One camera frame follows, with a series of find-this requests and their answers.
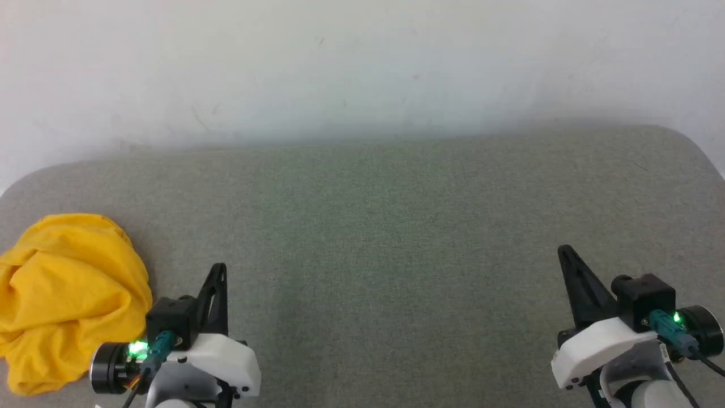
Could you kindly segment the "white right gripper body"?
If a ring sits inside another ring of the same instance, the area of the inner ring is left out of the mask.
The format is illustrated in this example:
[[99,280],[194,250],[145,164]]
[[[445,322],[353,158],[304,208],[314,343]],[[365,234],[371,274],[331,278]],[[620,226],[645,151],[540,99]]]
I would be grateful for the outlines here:
[[593,323],[562,342],[551,361],[559,388],[585,386],[593,392],[683,392],[674,358],[712,361],[723,353],[723,328],[701,305],[673,312],[653,310],[635,331],[623,318]]

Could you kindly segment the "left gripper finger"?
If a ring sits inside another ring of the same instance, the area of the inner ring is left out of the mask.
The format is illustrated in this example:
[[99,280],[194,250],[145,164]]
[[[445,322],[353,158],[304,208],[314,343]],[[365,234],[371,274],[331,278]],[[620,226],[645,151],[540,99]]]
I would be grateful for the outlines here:
[[215,263],[197,296],[200,333],[228,335],[227,266]]

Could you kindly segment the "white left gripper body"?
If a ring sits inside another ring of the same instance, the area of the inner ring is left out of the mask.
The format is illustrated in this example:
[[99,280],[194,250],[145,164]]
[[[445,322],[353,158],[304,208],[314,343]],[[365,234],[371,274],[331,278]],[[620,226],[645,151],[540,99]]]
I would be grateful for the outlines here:
[[[89,380],[95,393],[123,394],[142,373],[150,344],[102,343]],[[225,335],[202,333],[189,350],[171,351],[138,393],[146,397],[256,397],[262,375],[254,351]]]

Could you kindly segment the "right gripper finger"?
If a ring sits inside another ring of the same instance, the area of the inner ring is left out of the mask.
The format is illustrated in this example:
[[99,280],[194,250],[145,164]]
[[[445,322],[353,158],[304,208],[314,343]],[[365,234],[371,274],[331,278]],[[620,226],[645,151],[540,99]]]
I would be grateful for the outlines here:
[[576,330],[617,316],[609,289],[570,245],[560,245],[558,258]]

